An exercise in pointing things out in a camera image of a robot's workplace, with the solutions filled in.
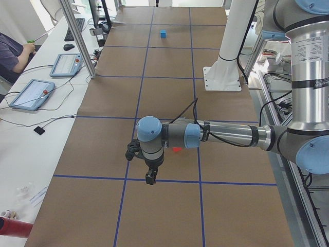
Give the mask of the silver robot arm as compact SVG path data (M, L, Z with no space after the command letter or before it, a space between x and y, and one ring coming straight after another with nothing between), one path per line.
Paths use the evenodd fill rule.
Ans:
M126 158L145 161L145 180L156 182L166 148L197 148L201 142L259 147L280 154L312 174L328 173L328 1L266 1L263 37L291 44L292 121L288 126L247 124L248 87L239 81L239 55L257 1L233 1L218 60L204 67L205 89L193 118L160 122L146 116Z

